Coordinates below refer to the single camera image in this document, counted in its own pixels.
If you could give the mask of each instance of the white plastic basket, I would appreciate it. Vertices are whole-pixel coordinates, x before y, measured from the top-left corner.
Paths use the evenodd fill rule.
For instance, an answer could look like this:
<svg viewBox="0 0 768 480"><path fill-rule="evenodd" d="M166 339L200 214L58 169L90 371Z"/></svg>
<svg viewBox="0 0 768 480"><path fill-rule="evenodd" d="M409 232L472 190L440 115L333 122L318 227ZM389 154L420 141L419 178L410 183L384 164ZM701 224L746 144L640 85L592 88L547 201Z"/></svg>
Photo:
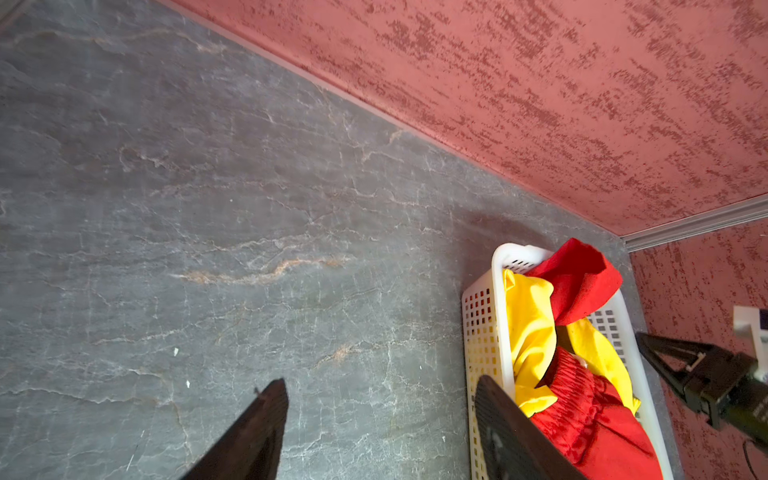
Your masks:
<svg viewBox="0 0 768 480"><path fill-rule="evenodd" d="M462 295L462 324L464 326L464 358L467 375L467 411L469 416L469 454L474 480L488 480L475 417L475 387L482 375L491 376L507 394L515 398L515 377L512 371L507 299L504 295L503 269L526 273L552 255L538 247L505 243L493 253L491 269L475 281ZM645 378L640 351L619 290L601 309L589 316L592 325L614 345L627 366L634 395L642 402L637 419L656 449L661 472L672 480L667 449L661 436L659 420Z"/></svg>

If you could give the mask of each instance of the cable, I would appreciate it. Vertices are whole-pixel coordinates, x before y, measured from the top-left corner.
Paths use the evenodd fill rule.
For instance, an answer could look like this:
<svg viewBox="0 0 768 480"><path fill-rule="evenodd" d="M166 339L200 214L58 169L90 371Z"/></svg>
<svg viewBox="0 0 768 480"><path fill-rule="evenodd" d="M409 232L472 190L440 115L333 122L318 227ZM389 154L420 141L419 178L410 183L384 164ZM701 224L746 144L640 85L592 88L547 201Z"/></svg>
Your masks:
<svg viewBox="0 0 768 480"><path fill-rule="evenodd" d="M752 445L755 445L756 447L757 447L757 444L750 439L746 439L744 440L744 443L741 444L741 448L744 449L744 459L746 460L746 466L750 467L750 472L752 472L752 476L755 478L755 480L760 480L759 478L757 478L757 473L755 473L755 469L752 468L752 462L750 462L750 454L746 452L747 442L751 442Z"/></svg>

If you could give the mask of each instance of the red clothing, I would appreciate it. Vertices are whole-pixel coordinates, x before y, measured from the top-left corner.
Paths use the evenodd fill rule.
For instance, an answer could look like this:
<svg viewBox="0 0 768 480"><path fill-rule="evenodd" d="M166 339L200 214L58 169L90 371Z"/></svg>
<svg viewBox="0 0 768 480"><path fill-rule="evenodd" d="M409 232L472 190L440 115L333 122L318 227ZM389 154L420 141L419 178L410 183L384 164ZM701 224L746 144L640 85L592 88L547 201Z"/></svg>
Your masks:
<svg viewBox="0 0 768 480"><path fill-rule="evenodd" d="M559 326L570 325L601 308L621 286L621 274L605 256L575 238L525 275L552 284L552 313L554 324Z"/></svg>
<svg viewBox="0 0 768 480"><path fill-rule="evenodd" d="M648 435L610 382L560 347L550 371L558 401L531 421L571 464L590 480L662 480Z"/></svg>

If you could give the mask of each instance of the yellow fabric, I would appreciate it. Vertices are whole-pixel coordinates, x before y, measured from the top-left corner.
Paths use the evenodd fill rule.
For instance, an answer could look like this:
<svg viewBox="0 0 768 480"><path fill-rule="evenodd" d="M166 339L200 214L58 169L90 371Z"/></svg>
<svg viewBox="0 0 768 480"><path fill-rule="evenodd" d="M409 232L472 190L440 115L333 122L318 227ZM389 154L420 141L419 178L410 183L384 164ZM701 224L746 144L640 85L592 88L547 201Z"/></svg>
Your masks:
<svg viewBox="0 0 768 480"><path fill-rule="evenodd" d="M515 372L515 403L530 417L558 400L548 386L536 388L557 345L549 300L553 287L547 280L504 270L504 290Z"/></svg>
<svg viewBox="0 0 768 480"><path fill-rule="evenodd" d="M581 319L566 327L574 353L587 363L589 371L611 382L624 404L632 413L640 408L640 400L632 396L629 372L611 342L598 332L589 319Z"/></svg>

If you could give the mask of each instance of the pink wall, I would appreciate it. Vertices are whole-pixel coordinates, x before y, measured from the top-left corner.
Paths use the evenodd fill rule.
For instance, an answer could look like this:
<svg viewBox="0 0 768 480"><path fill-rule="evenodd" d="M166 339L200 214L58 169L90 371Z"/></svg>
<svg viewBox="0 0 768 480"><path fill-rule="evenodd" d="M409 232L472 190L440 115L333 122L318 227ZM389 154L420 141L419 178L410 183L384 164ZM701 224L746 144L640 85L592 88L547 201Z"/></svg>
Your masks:
<svg viewBox="0 0 768 480"><path fill-rule="evenodd" d="M753 354L733 336L733 305L768 307L768 219L631 254L651 333ZM667 406L688 480L752 478L742 436L716 432L668 390ZM750 450L759 478L768 459Z"/></svg>
<svg viewBox="0 0 768 480"><path fill-rule="evenodd" d="M768 190L768 2L164 0L626 234Z"/></svg>

